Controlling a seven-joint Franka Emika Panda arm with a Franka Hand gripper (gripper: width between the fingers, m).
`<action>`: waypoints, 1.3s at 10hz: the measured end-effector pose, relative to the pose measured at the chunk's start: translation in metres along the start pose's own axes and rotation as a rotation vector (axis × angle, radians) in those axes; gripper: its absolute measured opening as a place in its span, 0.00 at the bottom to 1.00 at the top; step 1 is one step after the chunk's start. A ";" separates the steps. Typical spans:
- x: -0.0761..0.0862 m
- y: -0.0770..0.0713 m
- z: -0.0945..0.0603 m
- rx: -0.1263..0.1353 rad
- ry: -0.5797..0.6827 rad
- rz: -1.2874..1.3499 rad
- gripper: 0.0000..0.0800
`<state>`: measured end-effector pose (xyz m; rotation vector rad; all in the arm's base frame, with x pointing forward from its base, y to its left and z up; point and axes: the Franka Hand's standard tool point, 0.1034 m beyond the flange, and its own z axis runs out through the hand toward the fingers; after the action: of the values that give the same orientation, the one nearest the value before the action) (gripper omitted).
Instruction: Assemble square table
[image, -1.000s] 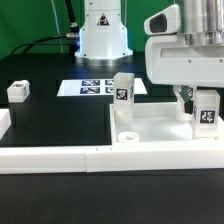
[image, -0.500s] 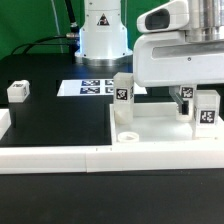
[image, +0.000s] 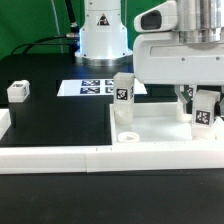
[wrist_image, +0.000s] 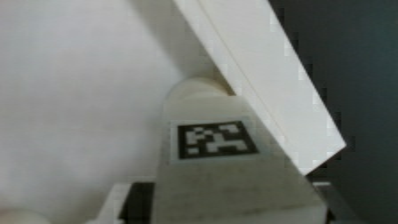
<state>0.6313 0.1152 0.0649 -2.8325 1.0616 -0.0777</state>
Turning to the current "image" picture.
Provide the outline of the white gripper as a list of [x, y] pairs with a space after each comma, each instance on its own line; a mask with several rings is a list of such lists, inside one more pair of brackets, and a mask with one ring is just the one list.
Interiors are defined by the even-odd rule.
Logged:
[[141, 83], [175, 85], [187, 113], [184, 85], [224, 85], [224, 40], [181, 44], [176, 32], [144, 33], [134, 42], [133, 67]]

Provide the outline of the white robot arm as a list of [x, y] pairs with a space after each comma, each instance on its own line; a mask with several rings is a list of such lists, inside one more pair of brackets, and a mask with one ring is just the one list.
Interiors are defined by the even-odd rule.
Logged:
[[137, 15], [132, 49], [119, 0], [84, 4], [77, 59], [97, 65], [131, 54], [140, 82], [217, 91], [212, 108], [224, 117], [224, 0], [166, 0]]

